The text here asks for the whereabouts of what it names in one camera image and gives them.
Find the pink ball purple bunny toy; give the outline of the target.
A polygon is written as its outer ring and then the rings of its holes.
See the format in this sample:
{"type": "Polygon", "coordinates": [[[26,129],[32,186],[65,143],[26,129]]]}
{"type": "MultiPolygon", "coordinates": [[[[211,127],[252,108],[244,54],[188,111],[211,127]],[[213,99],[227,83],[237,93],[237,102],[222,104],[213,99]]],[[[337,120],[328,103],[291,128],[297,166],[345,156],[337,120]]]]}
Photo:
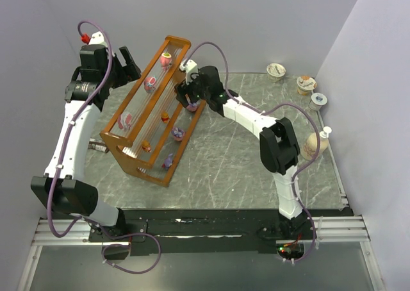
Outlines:
{"type": "Polygon", "coordinates": [[[171,135],[173,136],[174,140],[180,142],[185,137],[185,130],[178,127],[173,127],[171,130],[171,135]]]}

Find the small purple bunny toy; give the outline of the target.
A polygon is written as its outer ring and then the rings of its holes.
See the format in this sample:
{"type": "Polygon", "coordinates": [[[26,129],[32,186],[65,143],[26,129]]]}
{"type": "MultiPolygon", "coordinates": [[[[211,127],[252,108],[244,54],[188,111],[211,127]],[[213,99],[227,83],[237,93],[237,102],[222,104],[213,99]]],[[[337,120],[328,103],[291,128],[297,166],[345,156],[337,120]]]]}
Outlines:
{"type": "Polygon", "coordinates": [[[162,164],[162,168],[165,170],[169,170],[169,168],[173,165],[173,154],[170,153],[164,160],[162,164]]]}

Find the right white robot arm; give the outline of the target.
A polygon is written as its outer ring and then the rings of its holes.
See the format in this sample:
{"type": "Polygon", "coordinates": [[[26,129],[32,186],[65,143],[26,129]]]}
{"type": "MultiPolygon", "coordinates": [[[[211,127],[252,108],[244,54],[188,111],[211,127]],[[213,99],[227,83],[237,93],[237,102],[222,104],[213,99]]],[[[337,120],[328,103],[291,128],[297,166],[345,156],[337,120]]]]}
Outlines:
{"type": "Polygon", "coordinates": [[[251,132],[259,140],[261,163],[274,176],[279,213],[289,220],[298,217],[302,206],[297,180],[292,177],[297,171],[300,148],[291,122],[285,117],[264,115],[235,91],[225,90],[214,66],[180,64],[179,70],[184,80],[174,87],[176,99],[185,108],[205,102],[214,112],[251,132]]]}

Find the brown chocolate bar wrapper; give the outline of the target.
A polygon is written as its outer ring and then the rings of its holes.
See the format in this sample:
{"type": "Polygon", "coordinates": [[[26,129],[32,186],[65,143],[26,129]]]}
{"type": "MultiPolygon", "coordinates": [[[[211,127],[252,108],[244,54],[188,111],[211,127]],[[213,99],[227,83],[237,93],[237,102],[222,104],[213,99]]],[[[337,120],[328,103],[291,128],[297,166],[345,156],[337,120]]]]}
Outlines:
{"type": "Polygon", "coordinates": [[[98,139],[94,139],[94,138],[91,138],[89,140],[88,148],[99,151],[99,152],[102,152],[102,153],[108,153],[109,152],[109,149],[108,149],[107,145],[102,140],[98,140],[98,139]]]}

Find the orange wooden tiered shelf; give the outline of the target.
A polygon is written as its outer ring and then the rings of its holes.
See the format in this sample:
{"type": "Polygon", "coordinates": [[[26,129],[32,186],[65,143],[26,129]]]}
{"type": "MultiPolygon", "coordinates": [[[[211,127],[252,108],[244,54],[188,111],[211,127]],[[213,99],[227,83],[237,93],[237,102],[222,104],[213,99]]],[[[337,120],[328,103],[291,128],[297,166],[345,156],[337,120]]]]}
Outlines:
{"type": "Polygon", "coordinates": [[[185,38],[167,36],[142,72],[141,78],[100,133],[125,173],[163,187],[169,186],[205,107],[205,103],[201,103],[196,112],[189,112],[176,99],[174,87],[185,79],[185,75],[179,70],[179,64],[190,47],[190,41],[185,38]],[[160,65],[163,52],[172,55],[172,66],[166,71],[163,71],[160,65]],[[157,78],[156,90],[151,94],[144,90],[143,84],[144,79],[149,76],[157,78]],[[119,129],[117,124],[117,119],[123,112],[132,114],[131,127],[127,131],[119,129]],[[162,112],[168,113],[168,123],[161,121],[162,112]],[[182,141],[174,140],[171,135],[173,127],[185,130],[182,141]],[[150,143],[150,153],[142,150],[143,140],[150,143]],[[173,154],[173,165],[169,170],[165,170],[161,166],[170,153],[173,154]]]}

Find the pink egg toy blue spots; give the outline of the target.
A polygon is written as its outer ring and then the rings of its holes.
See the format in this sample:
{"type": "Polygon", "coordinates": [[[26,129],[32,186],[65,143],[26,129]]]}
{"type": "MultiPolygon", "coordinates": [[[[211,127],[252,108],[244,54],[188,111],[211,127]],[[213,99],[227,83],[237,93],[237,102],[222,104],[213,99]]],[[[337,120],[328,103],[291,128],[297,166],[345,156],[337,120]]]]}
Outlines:
{"type": "Polygon", "coordinates": [[[149,76],[144,79],[143,83],[144,90],[148,94],[151,94],[156,90],[157,78],[155,76],[149,76]]]}

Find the white yogurt cup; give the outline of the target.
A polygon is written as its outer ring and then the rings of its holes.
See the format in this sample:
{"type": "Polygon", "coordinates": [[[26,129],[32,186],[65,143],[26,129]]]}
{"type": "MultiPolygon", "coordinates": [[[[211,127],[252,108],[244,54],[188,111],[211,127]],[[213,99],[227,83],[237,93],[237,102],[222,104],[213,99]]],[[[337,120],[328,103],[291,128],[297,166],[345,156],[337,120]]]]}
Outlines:
{"type": "Polygon", "coordinates": [[[270,63],[266,67],[266,73],[268,74],[268,78],[270,80],[276,82],[285,76],[286,69],[279,63],[270,63]]]}

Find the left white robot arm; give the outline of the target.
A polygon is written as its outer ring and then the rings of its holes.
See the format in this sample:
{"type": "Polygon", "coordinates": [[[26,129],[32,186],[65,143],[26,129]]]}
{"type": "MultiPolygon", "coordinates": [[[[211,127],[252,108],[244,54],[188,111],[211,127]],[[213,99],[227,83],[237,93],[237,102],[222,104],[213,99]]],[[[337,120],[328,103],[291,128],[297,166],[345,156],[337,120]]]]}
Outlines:
{"type": "Polygon", "coordinates": [[[127,233],[126,219],[120,208],[110,206],[98,189],[84,181],[85,156],[93,127],[97,122],[110,90],[136,81],[141,70],[128,48],[119,49],[126,61],[108,56],[104,44],[83,45],[77,67],[65,89],[63,126],[53,157],[42,176],[31,180],[31,190],[47,209],[49,227],[56,237],[65,232],[55,230],[54,213],[84,219],[106,230],[112,237],[127,233]]]}

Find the pink pot toy green top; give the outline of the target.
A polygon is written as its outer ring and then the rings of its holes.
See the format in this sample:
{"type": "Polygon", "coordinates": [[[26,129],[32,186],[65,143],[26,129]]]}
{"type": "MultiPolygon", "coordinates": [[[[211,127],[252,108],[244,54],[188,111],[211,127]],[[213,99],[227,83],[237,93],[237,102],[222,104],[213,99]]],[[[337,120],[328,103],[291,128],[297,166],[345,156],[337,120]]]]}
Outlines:
{"type": "Polygon", "coordinates": [[[172,66],[172,55],[168,52],[163,52],[160,56],[160,65],[163,71],[168,70],[172,66]]]}

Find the beige soap pump bottle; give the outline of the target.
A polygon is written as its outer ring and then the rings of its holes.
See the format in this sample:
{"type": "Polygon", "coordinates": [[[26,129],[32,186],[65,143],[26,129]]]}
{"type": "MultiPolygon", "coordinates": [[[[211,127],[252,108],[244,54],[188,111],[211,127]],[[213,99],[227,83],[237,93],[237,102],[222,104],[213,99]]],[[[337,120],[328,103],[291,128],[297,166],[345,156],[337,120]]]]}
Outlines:
{"type": "MultiPolygon", "coordinates": [[[[329,147],[329,135],[332,133],[332,129],[329,126],[323,127],[323,130],[319,132],[320,147],[318,150],[318,156],[320,156],[329,147]]],[[[301,155],[305,160],[311,160],[316,153],[318,146],[316,133],[313,132],[307,138],[305,144],[301,149],[301,155]]]]}

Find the orange yogurt cup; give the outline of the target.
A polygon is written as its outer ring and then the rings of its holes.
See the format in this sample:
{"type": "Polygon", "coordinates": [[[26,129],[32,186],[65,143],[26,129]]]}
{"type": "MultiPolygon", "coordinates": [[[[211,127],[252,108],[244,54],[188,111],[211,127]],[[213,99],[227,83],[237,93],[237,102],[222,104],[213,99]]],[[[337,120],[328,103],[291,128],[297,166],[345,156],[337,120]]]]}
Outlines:
{"type": "Polygon", "coordinates": [[[311,76],[299,76],[297,78],[297,92],[306,96],[317,87],[317,82],[311,76]]]}

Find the pink egg toy white frill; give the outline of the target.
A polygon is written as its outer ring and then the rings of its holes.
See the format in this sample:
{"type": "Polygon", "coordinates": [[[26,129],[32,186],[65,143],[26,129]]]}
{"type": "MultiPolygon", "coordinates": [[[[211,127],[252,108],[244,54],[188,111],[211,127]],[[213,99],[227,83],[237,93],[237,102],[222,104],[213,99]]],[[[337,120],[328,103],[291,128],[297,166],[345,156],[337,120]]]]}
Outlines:
{"type": "Polygon", "coordinates": [[[130,112],[123,112],[117,119],[119,129],[127,131],[131,127],[132,114],[130,112]]]}

